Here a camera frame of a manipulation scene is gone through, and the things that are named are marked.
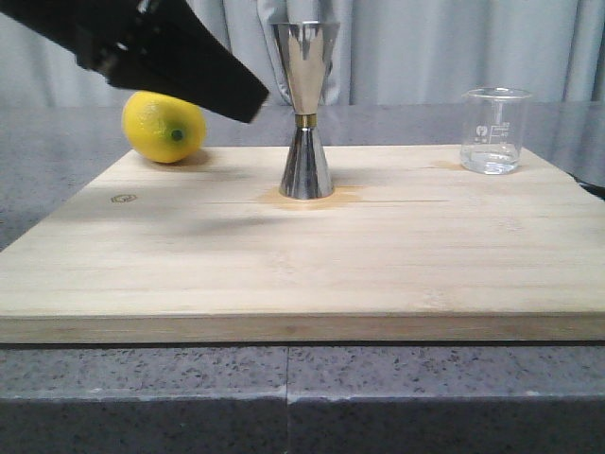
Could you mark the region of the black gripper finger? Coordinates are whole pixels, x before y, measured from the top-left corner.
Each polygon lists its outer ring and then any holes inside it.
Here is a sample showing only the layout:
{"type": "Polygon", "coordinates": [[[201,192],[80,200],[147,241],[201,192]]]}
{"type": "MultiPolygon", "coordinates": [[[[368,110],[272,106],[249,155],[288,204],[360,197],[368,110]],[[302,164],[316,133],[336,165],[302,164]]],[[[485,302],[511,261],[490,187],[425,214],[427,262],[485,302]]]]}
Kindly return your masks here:
{"type": "Polygon", "coordinates": [[[185,1],[111,1],[110,85],[173,96],[250,123],[268,89],[185,1]]]}

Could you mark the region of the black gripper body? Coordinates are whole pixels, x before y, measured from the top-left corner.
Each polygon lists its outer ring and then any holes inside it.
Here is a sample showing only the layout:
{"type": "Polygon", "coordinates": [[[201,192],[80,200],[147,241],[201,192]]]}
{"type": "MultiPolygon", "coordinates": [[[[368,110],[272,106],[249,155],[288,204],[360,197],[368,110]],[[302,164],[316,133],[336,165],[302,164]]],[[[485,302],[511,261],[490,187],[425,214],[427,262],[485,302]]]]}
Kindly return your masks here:
{"type": "Polygon", "coordinates": [[[1,12],[116,88],[183,88],[183,1],[3,1],[1,12]]]}

